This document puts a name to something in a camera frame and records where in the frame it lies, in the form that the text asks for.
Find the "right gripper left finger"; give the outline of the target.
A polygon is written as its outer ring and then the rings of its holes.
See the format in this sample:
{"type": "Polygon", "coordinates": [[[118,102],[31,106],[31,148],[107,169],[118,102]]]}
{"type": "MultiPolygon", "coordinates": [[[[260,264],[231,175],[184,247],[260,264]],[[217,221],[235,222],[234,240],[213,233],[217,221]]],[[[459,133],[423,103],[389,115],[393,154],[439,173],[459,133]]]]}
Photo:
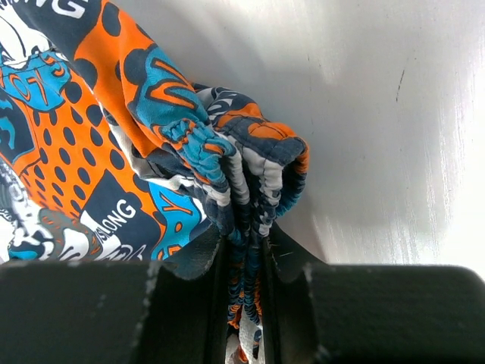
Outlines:
{"type": "Polygon", "coordinates": [[[3,363],[222,363],[227,244],[209,229],[162,262],[1,267],[3,363]]]}

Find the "patterned blue orange shorts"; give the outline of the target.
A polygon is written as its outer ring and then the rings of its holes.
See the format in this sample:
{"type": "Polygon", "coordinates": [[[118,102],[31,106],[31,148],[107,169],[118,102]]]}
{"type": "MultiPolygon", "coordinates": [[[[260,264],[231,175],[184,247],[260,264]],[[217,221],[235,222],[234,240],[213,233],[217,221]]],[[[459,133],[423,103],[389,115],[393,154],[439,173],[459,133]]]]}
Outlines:
{"type": "Polygon", "coordinates": [[[188,81],[110,1],[1,3],[1,261],[165,260],[215,226],[228,363],[260,363],[261,247],[308,144],[248,96],[188,81]]]}

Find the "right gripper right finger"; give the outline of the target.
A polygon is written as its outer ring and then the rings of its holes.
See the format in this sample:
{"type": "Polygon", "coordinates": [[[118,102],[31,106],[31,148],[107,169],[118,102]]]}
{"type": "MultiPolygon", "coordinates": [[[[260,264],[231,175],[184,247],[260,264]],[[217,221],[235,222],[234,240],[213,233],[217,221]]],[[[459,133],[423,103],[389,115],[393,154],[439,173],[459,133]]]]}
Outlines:
{"type": "Polygon", "coordinates": [[[263,246],[269,363],[482,363],[484,282],[449,265],[329,265],[280,227],[263,246]]]}

